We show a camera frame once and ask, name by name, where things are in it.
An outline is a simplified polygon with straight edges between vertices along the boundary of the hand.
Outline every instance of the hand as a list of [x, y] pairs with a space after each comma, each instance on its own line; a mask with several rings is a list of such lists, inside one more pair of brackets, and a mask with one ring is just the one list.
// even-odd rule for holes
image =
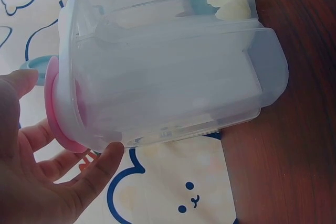
[[19, 99], [37, 81], [34, 70], [0, 76], [0, 219], [2, 223], [74, 223], [116, 172], [124, 148], [111, 143], [69, 182], [54, 184], [89, 150], [63, 151], [36, 163], [33, 153], [53, 140], [46, 120], [18, 130]]

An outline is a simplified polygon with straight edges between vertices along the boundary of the wooden surface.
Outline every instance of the wooden surface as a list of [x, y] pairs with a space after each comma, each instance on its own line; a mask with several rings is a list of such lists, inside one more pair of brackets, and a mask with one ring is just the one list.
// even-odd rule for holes
[[289, 66], [286, 91], [224, 131], [239, 223], [336, 223], [336, 0], [256, 0]]

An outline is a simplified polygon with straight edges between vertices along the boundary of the pink cap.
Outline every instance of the pink cap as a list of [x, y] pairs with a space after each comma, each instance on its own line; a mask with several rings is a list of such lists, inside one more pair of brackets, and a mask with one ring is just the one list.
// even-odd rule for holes
[[60, 145], [62, 145], [65, 149], [69, 151], [82, 153], [86, 151], [87, 148], [66, 137], [61, 128], [59, 127], [59, 124], [57, 123], [57, 119], [54, 112], [53, 95], [52, 95], [54, 81], [56, 80], [57, 77], [58, 77], [58, 58], [54, 56], [49, 61], [44, 86], [44, 99], [45, 99], [48, 123], [51, 128], [51, 131], [53, 132], [56, 140], [60, 143]]

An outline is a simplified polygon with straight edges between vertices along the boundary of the white mat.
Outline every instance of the white mat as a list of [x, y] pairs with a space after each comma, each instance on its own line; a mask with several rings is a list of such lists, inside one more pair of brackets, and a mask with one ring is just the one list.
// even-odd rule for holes
[[[18, 69], [26, 59], [58, 54], [57, 17], [66, 2], [1, 0], [1, 74]], [[43, 119], [43, 87], [35, 87], [20, 104], [22, 126]], [[49, 159], [61, 150], [53, 141], [36, 159]], [[85, 166], [94, 156], [80, 164]], [[79, 172], [77, 165], [62, 181]], [[76, 223], [231, 224], [235, 218], [220, 141], [195, 137], [127, 150], [116, 176]]]

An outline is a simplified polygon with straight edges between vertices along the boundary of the clear plastic container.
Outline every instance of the clear plastic container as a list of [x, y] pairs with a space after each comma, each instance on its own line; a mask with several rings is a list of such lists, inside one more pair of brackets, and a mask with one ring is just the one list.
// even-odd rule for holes
[[48, 66], [49, 124], [67, 149], [174, 141], [249, 121], [283, 93], [275, 32], [206, 0], [69, 0]]

